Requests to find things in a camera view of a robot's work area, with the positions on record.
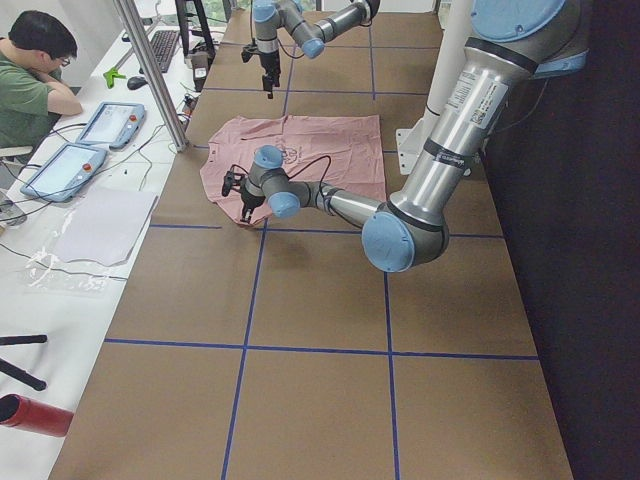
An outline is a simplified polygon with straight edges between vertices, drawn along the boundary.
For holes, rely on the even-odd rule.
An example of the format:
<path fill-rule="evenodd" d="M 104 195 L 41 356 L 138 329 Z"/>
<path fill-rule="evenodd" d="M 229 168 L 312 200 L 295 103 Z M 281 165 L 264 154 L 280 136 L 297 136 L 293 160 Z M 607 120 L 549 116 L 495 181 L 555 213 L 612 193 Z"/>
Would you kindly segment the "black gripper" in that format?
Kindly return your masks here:
<path fill-rule="evenodd" d="M 272 52 L 261 52 L 260 62 L 262 68 L 265 70 L 265 75 L 262 76 L 263 90 L 266 92 L 267 97 L 271 97 L 271 80 L 274 88 L 280 87 L 280 54 L 276 49 Z"/>
<path fill-rule="evenodd" d="M 253 211 L 264 204 L 264 194 L 260 187 L 252 182 L 244 182 L 240 187 L 243 209 L 241 222 L 251 223 Z"/>

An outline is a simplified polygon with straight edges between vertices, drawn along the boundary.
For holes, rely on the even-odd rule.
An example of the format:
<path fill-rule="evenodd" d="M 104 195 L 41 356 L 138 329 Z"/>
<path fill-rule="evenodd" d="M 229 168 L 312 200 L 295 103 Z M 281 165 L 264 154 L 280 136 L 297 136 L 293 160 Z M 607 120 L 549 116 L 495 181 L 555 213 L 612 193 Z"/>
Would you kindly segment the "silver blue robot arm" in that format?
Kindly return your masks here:
<path fill-rule="evenodd" d="M 241 195 L 241 221 L 268 205 L 279 218 L 306 207 L 361 230 L 369 261 L 402 272 L 447 248 L 444 207 L 491 134 L 513 89 L 530 79 L 580 70 L 586 61 L 592 5 L 588 1 L 455 1 L 423 118 L 404 133 L 421 142 L 403 188 L 379 202 L 324 181 L 297 181 L 273 146 L 259 148 L 250 170 L 228 173 L 224 188 Z"/>
<path fill-rule="evenodd" d="M 262 89 L 272 99 L 273 89 L 280 86 L 280 29 L 289 34 L 304 56 L 314 59 L 338 36 L 356 26 L 369 26 L 379 7 L 379 1 L 351 1 L 345 8 L 310 23 L 303 16 L 300 1 L 253 1 L 252 41 L 243 47 L 241 59 L 248 63 L 254 56 L 259 58 L 264 69 Z"/>

